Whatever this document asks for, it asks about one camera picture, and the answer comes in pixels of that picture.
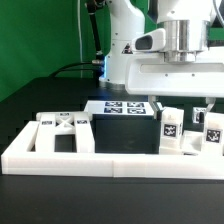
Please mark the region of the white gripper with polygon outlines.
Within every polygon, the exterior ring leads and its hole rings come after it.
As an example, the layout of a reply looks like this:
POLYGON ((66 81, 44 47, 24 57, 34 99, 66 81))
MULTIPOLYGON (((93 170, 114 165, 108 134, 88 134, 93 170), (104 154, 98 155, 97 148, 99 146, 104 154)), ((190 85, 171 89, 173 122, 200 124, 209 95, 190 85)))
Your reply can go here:
POLYGON ((160 121, 156 96, 206 97, 205 114, 224 97, 224 41, 208 46, 199 33, 169 34, 159 28, 132 40, 125 88, 148 95, 153 117, 160 121))

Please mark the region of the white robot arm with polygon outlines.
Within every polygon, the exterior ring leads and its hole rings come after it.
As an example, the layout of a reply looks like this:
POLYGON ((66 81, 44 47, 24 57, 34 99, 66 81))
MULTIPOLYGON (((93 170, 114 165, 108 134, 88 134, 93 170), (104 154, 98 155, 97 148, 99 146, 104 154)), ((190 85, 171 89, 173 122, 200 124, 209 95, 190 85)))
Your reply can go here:
POLYGON ((111 47, 101 57, 100 84, 146 95, 153 111, 159 96, 204 97, 212 108, 224 98, 224 40, 209 29, 224 28, 224 0, 148 0, 143 14, 130 0, 89 0, 88 14, 109 8, 111 47))

